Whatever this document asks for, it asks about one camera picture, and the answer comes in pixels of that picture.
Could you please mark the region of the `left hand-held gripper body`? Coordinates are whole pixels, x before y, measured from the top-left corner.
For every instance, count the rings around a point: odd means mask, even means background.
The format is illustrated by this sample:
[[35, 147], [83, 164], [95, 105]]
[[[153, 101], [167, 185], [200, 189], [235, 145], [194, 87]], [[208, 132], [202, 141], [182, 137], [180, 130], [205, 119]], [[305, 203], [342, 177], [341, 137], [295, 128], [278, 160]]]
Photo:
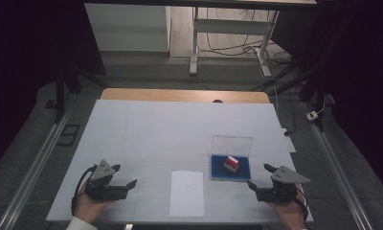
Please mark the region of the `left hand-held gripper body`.
[[85, 185], [85, 193], [96, 201], [109, 201], [126, 199], [127, 193], [124, 186], [112, 186], [114, 170], [105, 160], [91, 173]]

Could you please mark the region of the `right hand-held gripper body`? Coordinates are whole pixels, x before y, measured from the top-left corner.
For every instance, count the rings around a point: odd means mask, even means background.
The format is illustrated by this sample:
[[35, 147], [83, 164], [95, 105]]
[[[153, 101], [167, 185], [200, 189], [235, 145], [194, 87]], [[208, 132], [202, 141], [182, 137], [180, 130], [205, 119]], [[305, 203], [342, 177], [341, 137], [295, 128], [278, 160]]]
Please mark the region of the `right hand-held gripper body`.
[[289, 203], [298, 193], [296, 185], [310, 182], [307, 177], [286, 166], [279, 166], [274, 173], [271, 173], [270, 178], [273, 186], [271, 188], [259, 188], [256, 193], [258, 201]]

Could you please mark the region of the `red stamp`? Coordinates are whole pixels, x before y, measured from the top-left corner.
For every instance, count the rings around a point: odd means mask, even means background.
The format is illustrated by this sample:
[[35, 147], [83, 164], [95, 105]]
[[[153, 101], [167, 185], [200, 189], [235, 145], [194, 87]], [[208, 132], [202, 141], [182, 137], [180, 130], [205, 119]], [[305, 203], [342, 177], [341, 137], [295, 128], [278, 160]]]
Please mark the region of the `red stamp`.
[[239, 161], [233, 156], [228, 156], [223, 164], [223, 167], [228, 171], [235, 173], [239, 167]]

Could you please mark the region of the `blue ink pad box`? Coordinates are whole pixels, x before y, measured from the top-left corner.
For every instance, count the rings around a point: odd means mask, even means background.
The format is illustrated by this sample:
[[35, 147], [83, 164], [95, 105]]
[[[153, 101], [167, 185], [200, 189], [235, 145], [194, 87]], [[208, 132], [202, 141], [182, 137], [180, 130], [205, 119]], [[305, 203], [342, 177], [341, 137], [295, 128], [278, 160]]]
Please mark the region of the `blue ink pad box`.
[[[245, 181], [251, 178], [249, 156], [252, 137], [214, 135], [211, 148], [211, 179]], [[236, 172], [230, 172], [223, 167], [228, 156], [239, 161]]]

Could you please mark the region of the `white paper sheet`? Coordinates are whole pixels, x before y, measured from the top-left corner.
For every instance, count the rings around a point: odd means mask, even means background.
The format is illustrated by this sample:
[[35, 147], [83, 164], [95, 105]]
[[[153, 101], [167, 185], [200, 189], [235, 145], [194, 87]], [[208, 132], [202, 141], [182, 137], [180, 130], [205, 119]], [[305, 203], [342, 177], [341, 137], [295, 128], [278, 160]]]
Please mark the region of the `white paper sheet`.
[[177, 218], [203, 218], [204, 174], [202, 172], [173, 171], [171, 173], [169, 215]]

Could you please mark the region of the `person's right hand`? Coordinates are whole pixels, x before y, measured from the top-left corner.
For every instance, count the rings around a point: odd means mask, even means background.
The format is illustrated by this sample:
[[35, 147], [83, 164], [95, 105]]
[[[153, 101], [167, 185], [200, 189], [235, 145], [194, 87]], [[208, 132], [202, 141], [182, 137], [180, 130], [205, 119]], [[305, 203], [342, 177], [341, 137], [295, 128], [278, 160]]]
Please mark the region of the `person's right hand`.
[[303, 208], [307, 201], [301, 185], [297, 184], [296, 188], [299, 190], [296, 196], [297, 201], [284, 204], [268, 202], [268, 205], [274, 210], [287, 230], [309, 230], [304, 220], [305, 210]]

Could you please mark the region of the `person's left hand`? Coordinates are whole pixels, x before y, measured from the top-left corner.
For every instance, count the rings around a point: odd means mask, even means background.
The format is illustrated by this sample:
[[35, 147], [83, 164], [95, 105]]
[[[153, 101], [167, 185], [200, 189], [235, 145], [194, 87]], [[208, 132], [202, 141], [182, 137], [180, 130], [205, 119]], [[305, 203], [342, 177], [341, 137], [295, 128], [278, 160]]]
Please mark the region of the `person's left hand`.
[[77, 195], [74, 217], [87, 223], [93, 223], [100, 216], [103, 210], [112, 203], [113, 200], [95, 201], [91, 199], [85, 193], [85, 186], [82, 185], [79, 189], [79, 194]]

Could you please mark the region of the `white table cover board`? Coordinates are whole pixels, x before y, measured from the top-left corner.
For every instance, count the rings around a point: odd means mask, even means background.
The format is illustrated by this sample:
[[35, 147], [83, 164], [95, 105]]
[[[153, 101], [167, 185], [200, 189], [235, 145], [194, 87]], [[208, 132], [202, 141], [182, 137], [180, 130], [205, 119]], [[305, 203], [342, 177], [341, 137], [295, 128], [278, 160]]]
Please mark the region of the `white table cover board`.
[[[244, 182], [211, 179], [214, 135], [252, 137], [249, 162], [253, 181], [269, 187], [263, 164], [294, 166], [275, 109], [270, 103], [163, 103], [99, 100], [47, 216], [71, 219], [71, 198], [80, 176], [106, 160], [121, 165], [112, 181], [136, 187], [109, 206], [101, 220], [142, 224], [262, 224], [277, 221]], [[169, 215], [171, 173], [204, 174], [203, 218]]]

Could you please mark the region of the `black metal stand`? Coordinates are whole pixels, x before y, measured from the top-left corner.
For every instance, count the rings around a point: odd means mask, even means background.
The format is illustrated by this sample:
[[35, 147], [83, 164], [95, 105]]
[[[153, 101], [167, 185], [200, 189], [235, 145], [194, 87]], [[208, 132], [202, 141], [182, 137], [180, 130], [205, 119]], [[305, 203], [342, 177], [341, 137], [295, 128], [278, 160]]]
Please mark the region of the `black metal stand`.
[[[273, 82], [280, 81], [287, 74], [293, 71], [296, 66], [290, 62], [284, 69], [282, 69], [279, 74], [275, 77], [271, 75], [271, 72], [266, 63], [261, 63], [259, 65], [259, 75], [265, 80], [265, 83], [260, 84], [252, 88], [252, 91], [257, 89], [264, 89]], [[312, 99], [315, 100], [312, 110], [318, 113], [319, 118], [313, 122], [318, 126], [321, 131], [324, 131], [323, 124], [323, 112], [326, 108], [325, 100], [325, 80], [318, 75], [318, 68], [314, 67], [308, 71], [300, 72], [298, 77], [295, 77], [293, 80], [288, 80], [287, 83], [280, 86], [276, 86], [274, 89], [268, 92], [269, 95], [276, 96], [284, 91], [290, 90], [293, 86], [303, 84], [303, 88], [299, 92], [299, 100], [301, 102], [309, 103]]]
[[103, 89], [108, 87], [106, 82], [90, 74], [83, 68], [74, 64], [63, 64], [56, 75], [56, 124], [61, 121], [65, 113], [64, 87], [67, 87], [71, 93], [78, 94], [82, 89], [79, 76], [85, 77]]

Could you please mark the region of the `dark curtain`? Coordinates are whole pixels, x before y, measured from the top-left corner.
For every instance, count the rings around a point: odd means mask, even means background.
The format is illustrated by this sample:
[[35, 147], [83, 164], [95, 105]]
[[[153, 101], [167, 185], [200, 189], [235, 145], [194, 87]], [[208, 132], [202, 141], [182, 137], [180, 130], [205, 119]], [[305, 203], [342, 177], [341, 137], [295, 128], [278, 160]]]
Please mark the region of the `dark curtain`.
[[317, 10], [281, 11], [273, 39], [310, 74], [332, 116], [383, 184], [383, 0], [317, 0]]
[[105, 73], [84, 0], [0, 0], [0, 158], [35, 105], [37, 90], [61, 75]]

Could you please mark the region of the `white cabinet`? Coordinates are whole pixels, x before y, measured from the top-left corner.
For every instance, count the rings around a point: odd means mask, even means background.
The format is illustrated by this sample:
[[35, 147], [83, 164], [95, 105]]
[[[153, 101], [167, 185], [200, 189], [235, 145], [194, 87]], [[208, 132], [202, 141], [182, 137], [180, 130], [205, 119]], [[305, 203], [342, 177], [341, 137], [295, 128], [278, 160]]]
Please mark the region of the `white cabinet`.
[[170, 7], [85, 4], [101, 51], [168, 52]]

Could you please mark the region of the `black floor frame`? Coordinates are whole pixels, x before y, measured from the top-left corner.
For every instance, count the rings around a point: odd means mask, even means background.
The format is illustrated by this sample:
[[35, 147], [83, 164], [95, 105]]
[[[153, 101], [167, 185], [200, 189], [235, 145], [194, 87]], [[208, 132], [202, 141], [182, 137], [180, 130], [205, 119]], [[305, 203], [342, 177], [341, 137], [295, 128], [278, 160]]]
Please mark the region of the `black floor frame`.
[[80, 125], [66, 125], [56, 142], [58, 146], [72, 147], [79, 134]]

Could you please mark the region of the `aluminium rail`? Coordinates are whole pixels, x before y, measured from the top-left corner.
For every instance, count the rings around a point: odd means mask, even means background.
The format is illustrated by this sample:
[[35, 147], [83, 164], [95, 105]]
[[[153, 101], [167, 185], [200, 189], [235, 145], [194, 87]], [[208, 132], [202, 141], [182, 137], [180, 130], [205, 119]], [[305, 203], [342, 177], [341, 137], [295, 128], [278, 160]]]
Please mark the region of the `aluminium rail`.
[[344, 168], [335, 154], [331, 143], [327, 139], [327, 136], [313, 121], [309, 121], [307, 118], [304, 119], [311, 127], [318, 145], [322, 150], [323, 156], [327, 161], [328, 167], [340, 189], [341, 195], [347, 203], [357, 228], [359, 230], [374, 230], [372, 222], [370, 221], [370, 218], [358, 194], [352, 188]]
[[65, 111], [60, 120], [53, 125], [50, 133], [45, 139], [45, 142], [36, 154], [33, 163], [28, 168], [28, 171], [24, 175], [21, 183], [14, 193], [11, 202], [0, 218], [0, 230], [13, 229], [34, 189], [38, 178], [42, 174], [42, 171], [56, 145], [56, 141], [64, 129], [70, 115], [71, 111]]

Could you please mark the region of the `white desk frame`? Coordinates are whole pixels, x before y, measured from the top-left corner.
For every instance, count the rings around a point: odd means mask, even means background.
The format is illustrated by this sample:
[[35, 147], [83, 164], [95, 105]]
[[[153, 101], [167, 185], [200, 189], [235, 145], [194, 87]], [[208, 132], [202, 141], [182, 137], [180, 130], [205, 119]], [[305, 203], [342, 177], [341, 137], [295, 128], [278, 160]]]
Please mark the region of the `white desk frame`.
[[192, 8], [192, 44], [191, 44], [191, 62], [190, 75], [197, 73], [197, 38], [199, 34], [222, 34], [222, 35], [259, 35], [262, 42], [259, 48], [254, 52], [259, 61], [259, 67], [262, 74], [268, 78], [271, 72], [265, 60], [266, 48], [268, 46], [271, 34], [278, 18], [278, 11], [270, 11], [269, 18], [265, 21], [243, 21], [231, 19], [213, 19], [209, 16], [199, 18], [199, 8]]

